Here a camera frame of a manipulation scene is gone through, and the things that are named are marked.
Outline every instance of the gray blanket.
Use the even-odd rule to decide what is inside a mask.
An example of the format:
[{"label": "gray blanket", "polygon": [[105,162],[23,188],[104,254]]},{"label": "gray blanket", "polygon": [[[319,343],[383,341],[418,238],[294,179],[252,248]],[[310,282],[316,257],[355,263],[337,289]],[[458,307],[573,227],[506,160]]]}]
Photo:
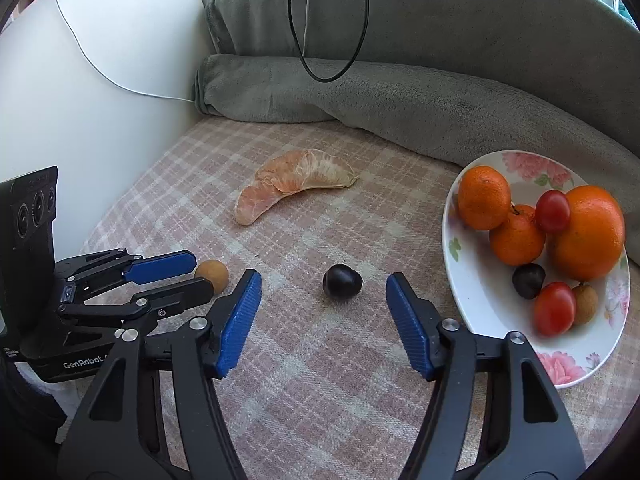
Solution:
[{"label": "gray blanket", "polygon": [[[461,166],[507,148],[551,156],[616,196],[640,262],[640,34],[631,25],[596,0],[370,4],[358,59],[372,62],[320,84],[290,57],[286,0],[211,0],[216,45],[237,56],[205,60],[198,107],[243,121],[335,118]],[[300,38],[305,7],[293,0]],[[309,60],[318,75],[340,69],[361,25],[362,0],[310,0],[306,54],[324,59]]]}]

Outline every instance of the white plate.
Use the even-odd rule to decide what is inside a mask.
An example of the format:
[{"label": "white plate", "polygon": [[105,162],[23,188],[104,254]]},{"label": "white plate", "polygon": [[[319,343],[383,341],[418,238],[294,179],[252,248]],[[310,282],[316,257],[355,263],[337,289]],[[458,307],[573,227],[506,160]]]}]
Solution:
[{"label": "white plate", "polygon": [[[590,282],[599,298],[598,310],[587,325],[553,338],[536,334],[532,324],[533,301],[513,288],[513,267],[502,263],[489,247],[487,232],[466,227],[456,213],[458,186],[466,170],[490,166],[511,186],[516,204],[535,206],[538,198],[555,188],[567,192],[586,182],[573,171],[535,153],[505,151],[483,155],[456,178],[447,196],[442,218],[442,249],[453,297],[472,332],[503,338],[511,330],[527,336],[556,388],[568,388],[593,374],[613,352],[626,321],[629,306],[629,267],[626,251],[604,278]],[[546,251],[536,263],[546,270],[546,283],[577,282],[555,272]]]}]

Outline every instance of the orange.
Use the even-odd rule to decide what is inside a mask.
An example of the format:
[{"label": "orange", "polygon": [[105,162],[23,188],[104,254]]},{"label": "orange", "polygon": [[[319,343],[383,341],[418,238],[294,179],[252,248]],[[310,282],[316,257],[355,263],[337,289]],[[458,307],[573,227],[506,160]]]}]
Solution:
[{"label": "orange", "polygon": [[616,199],[597,186],[567,192],[571,218],[567,228],[549,237],[547,253],[569,278],[588,282],[605,276],[620,258],[625,220]]},{"label": "orange", "polygon": [[507,218],[511,205],[511,189],[506,179],[494,168],[476,166],[460,180],[458,212],[469,227],[488,231]]},{"label": "orange", "polygon": [[314,187],[349,187],[357,177],[339,156],[321,150],[291,150],[258,168],[254,182],[238,196],[236,221],[250,225],[286,196]]},{"label": "orange", "polygon": [[545,248],[546,234],[536,224],[536,210],[530,205],[510,208],[503,224],[489,232],[492,251],[507,265],[530,264]]}]

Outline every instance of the red cherry tomato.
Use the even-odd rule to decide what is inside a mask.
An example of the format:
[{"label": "red cherry tomato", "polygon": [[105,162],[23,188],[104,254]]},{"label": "red cherry tomato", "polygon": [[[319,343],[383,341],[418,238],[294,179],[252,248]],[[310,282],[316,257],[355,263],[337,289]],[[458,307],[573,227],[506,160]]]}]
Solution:
[{"label": "red cherry tomato", "polygon": [[571,208],[564,193],[551,189],[538,199],[536,223],[545,233],[559,233],[569,225]]},{"label": "red cherry tomato", "polygon": [[549,283],[544,287],[533,308],[533,325],[545,336],[559,335],[574,324],[575,294],[563,282]]}]

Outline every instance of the bed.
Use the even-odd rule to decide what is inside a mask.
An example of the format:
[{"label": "bed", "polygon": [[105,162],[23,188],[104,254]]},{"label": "bed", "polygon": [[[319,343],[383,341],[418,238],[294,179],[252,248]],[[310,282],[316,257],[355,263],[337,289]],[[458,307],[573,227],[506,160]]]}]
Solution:
[{"label": "bed", "polygon": [[[235,199],[268,158],[318,148],[360,173],[349,189],[289,197],[241,226]],[[245,268],[264,279],[263,300],[238,367],[216,384],[234,445],[250,478],[397,478],[430,398],[412,371],[385,304],[386,276],[407,275],[443,316],[460,319],[440,242],[446,194],[460,168],[410,152],[337,121],[242,123],[207,118],[168,150],[104,216],[85,252],[120,246],[152,256],[185,248],[215,258],[235,285]],[[322,292],[324,271],[347,263],[364,279],[354,300]],[[612,357],[561,392],[591,463],[628,415],[640,389],[639,269]],[[108,300],[124,300],[130,288]],[[176,328],[208,306],[161,321]],[[186,467],[163,373],[172,461]],[[477,381],[460,467],[475,460],[486,381]]]}]

